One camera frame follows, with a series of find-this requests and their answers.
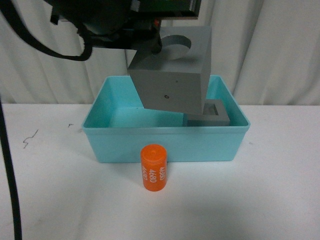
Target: white backdrop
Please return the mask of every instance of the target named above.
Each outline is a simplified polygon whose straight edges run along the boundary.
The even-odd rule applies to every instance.
[[[78,55],[82,40],[68,22],[49,22],[42,0],[17,0],[29,30],[45,45]],[[240,104],[320,105],[319,0],[202,0],[198,20],[163,26],[212,26],[211,73]],[[5,103],[90,104],[104,79],[126,75],[133,51],[94,48],[86,62],[37,52],[0,15],[0,93]]]

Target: gray block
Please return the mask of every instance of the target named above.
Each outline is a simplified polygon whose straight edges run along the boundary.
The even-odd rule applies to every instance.
[[[220,99],[205,100],[202,115],[184,114],[184,127],[229,126],[230,119]]]
[[[158,54],[137,51],[128,73],[146,109],[203,113],[211,73],[211,28],[162,27]]]

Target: gray cube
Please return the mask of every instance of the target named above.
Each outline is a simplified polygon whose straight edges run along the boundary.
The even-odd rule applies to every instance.
[[[220,99],[205,100],[202,115],[184,114],[184,127],[229,126],[230,119]]]
[[[162,27],[160,36],[162,51],[137,51],[128,68],[144,108],[201,115],[211,73],[211,28]]]

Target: black cable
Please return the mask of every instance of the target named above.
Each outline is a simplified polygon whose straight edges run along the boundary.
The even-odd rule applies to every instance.
[[[0,11],[2,12],[6,21],[10,24],[14,32],[23,41],[44,54],[60,59],[68,59],[74,61],[85,61],[91,56],[93,46],[89,31],[81,22],[77,21],[76,19],[71,20],[71,22],[78,29],[80,37],[83,38],[84,50],[80,56],[68,56],[57,53],[39,42],[24,25],[11,0],[0,0]]]
[[[20,216],[20,206],[18,199],[18,190],[14,172],[14,166],[12,163],[8,135],[6,130],[6,123],[4,112],[2,109],[2,103],[0,99],[0,138],[2,154],[4,159],[4,165],[6,170],[6,177],[8,179],[8,185],[11,197],[12,215],[13,215],[13,227],[14,227],[14,239],[22,240],[22,228],[21,228],[21,216]]]

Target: orange cylinder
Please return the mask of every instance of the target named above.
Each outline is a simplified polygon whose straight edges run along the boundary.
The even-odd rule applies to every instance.
[[[145,146],[140,153],[143,185],[149,191],[160,191],[167,183],[167,151],[158,144]]]

